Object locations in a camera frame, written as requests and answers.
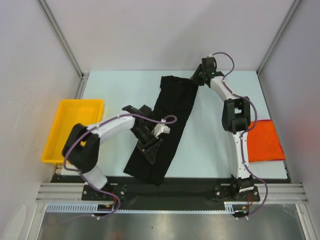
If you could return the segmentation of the black t-shirt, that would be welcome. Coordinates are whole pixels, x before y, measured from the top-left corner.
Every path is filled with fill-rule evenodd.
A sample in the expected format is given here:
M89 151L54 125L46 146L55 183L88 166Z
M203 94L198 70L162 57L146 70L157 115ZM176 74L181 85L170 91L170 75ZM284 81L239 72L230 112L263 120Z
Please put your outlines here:
M155 163L150 163L136 147L123 170L141 182L159 186L177 152L184 128L192 112L198 86L187 78L163 76L160 93L153 108L153 119L165 120L167 132L159 134L161 143L156 151Z

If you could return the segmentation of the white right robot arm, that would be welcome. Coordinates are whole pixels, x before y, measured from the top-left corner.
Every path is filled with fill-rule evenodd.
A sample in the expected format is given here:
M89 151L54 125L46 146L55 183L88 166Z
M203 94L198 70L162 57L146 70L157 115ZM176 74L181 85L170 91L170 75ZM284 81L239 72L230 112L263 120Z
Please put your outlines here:
M248 131L251 125L251 102L240 96L225 81L225 75L217 71L214 56L201 59L201 63L190 78L198 85L207 85L223 102L221 123L231 141L231 153L234 159L230 182L230 194L242 201L254 189L254 178L249 168Z

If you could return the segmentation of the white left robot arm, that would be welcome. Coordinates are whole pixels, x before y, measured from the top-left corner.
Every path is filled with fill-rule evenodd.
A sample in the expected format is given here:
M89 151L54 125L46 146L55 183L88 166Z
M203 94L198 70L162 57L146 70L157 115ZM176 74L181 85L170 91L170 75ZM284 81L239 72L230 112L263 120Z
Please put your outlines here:
M98 167L100 145L119 133L130 130L137 139L137 149L151 164L156 162L158 149L163 142L161 134L169 134L166 121L153 120L150 107L143 105L137 109L131 105L108 120L92 125L77 123L73 126L62 149L62 156L91 184L93 194L100 200L110 196L111 188L107 177Z

